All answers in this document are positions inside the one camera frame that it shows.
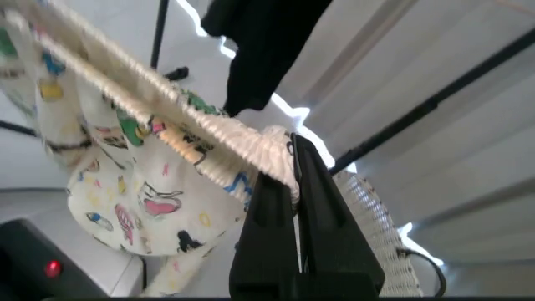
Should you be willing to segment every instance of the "green cartoon print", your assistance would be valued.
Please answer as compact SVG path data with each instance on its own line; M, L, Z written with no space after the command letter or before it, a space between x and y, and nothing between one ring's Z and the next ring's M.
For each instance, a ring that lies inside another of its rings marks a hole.
M192 105L195 108L195 110L201 111L204 114L215 115L215 116L225 114L222 110L219 110L218 108L216 108L216 106L207 105L204 102L204 100L202 100L202 98L199 97L197 94L191 91L184 90L184 89L182 89L181 92L187 95L187 104Z
M121 109L117 109L117 118L119 119L120 128L123 130L126 139L128 139L133 146L142 146L143 139L146 138L150 132L140 126L134 118L128 116Z
M7 57L17 57L17 50L5 28L0 28L0 53Z

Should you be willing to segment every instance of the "red light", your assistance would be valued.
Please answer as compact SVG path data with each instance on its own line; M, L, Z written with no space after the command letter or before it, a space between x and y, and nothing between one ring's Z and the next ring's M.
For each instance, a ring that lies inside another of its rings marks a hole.
M44 268L44 273L48 278L58 277L58 275L61 273L61 264L59 264L59 261L57 260L50 261Z

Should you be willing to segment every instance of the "black cloth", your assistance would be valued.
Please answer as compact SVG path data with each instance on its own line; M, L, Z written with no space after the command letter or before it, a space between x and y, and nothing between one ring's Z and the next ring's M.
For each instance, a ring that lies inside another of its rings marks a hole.
M201 26L238 47L223 109L262 110L331 0L214 0Z

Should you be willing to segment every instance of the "bright light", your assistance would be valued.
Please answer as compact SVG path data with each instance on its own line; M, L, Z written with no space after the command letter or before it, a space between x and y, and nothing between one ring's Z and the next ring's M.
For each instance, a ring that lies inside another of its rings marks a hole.
M190 16L191 20L193 20L193 23L195 24L195 32L197 36L199 37L207 37L208 34L204 29L201 27L201 18L199 17L199 13L197 10L195 10L192 5L190 5L187 0L176 0L178 5L180 5L186 13ZM221 52L223 55L228 57L229 59L234 59L236 56L236 52L234 52L232 49L225 47L225 41L226 39L222 37L220 39L219 44L219 52ZM307 118L308 113L310 113L309 108L292 108L288 105L288 103L280 97L278 94L273 94L271 96L271 101L287 116L298 119L298 122L296 124L297 132L302 135L303 137L307 138L308 140L312 141L316 148L318 149L319 155L324 160L325 165L330 168L334 166L334 158L331 156L329 151L327 150L327 147L325 146L325 143L323 140L321 140L314 132L312 132L309 128L303 125L304 120ZM348 167L348 171L351 172L357 172L356 166L354 164L350 165Z
M410 230L412 230L412 222L409 222L408 224L404 225L403 227L398 229L398 233L401 236L401 241L403 244L408 247L409 249L415 250L418 253L422 253L426 255L433 263L435 263L437 266L444 265L444 262L439 259L431 256L427 250L425 250L423 247L421 247L418 243L410 239L407 234L409 234Z

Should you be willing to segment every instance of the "cartoon print fabric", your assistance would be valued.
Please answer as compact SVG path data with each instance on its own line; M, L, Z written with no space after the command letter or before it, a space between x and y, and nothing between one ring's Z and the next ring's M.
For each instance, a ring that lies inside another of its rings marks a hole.
M180 291L246 214L259 171L288 185L297 202L285 129L258 133L173 87L61 2L9 2L18 10L0 15L4 93L72 172L68 206L85 231L108 247L180 264L157 278L173 279L165 293Z

